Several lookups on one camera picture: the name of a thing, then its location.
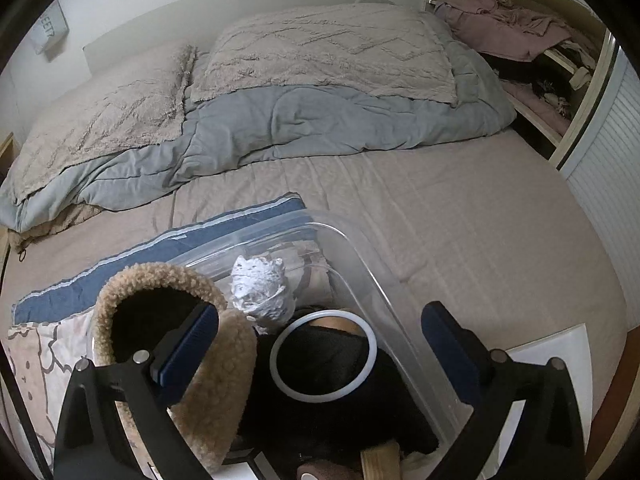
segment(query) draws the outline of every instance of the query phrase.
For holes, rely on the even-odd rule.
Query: silicone ring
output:
[[[322,395],[307,395],[301,394],[296,390],[292,390],[289,388],[278,373],[277,367],[277,359],[278,352],[280,351],[280,347],[284,340],[297,329],[299,326],[308,323],[309,321],[313,321],[315,319],[319,319],[321,317],[343,317],[344,319],[348,319],[353,321],[356,325],[358,325],[365,335],[367,336],[367,340],[369,341],[369,355],[367,356],[367,361],[364,363],[364,367],[360,371],[360,373],[356,376],[356,378],[351,381],[346,386],[341,387],[339,390],[335,390],[334,392]],[[360,316],[356,316],[351,312],[346,312],[344,310],[319,310],[318,312],[313,312],[311,314],[307,314],[306,316],[301,317],[300,319],[294,321],[283,332],[278,336],[276,342],[273,344],[271,348],[271,354],[269,356],[269,371],[271,372],[271,378],[273,382],[276,384],[278,389],[286,394],[286,396],[291,397],[292,399],[300,400],[301,402],[331,402],[332,400],[340,399],[346,395],[349,395],[353,390],[355,390],[358,386],[360,386],[365,379],[369,376],[371,371],[373,370],[373,365],[376,362],[376,355],[378,354],[378,345],[376,343],[376,335],[373,333],[373,329],[370,327],[369,323],[364,321]]]

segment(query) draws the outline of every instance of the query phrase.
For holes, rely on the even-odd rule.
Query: blue blanket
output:
[[[55,322],[83,312],[95,304],[102,286],[117,272],[133,264],[167,262],[202,244],[284,213],[305,208],[299,195],[231,211],[204,222],[165,231],[148,242],[104,258],[77,276],[32,292],[14,306],[14,324]]]

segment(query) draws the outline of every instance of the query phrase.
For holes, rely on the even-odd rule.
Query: pillow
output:
[[[191,99],[269,85],[458,100],[436,33],[414,10],[389,4],[297,7],[240,20],[220,34]]]
[[[2,188],[14,204],[64,169],[99,156],[176,139],[194,48],[155,47],[105,70],[36,118]]]

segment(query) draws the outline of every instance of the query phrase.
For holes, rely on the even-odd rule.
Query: pink clothing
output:
[[[541,120],[563,136],[571,121],[560,115],[555,108],[533,93],[530,84],[500,80],[502,88],[535,113]]]
[[[572,36],[560,18],[511,0],[446,0],[436,15],[472,49],[514,61],[532,61]]]

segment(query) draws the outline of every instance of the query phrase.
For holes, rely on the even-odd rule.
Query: metal screw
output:
[[[552,357],[551,365],[556,370],[564,370],[566,368],[566,364],[564,364],[564,361],[562,361],[562,359],[559,357]]]
[[[496,363],[505,363],[507,362],[507,359],[509,358],[507,355],[507,352],[505,352],[504,350],[491,350],[491,361],[494,361]]]
[[[149,355],[149,352],[147,352],[146,350],[138,350],[135,354],[133,354],[133,362],[135,362],[135,364],[141,365],[143,362],[149,359]]]
[[[82,370],[86,370],[89,367],[89,359],[83,357],[76,363],[76,370],[81,372]]]

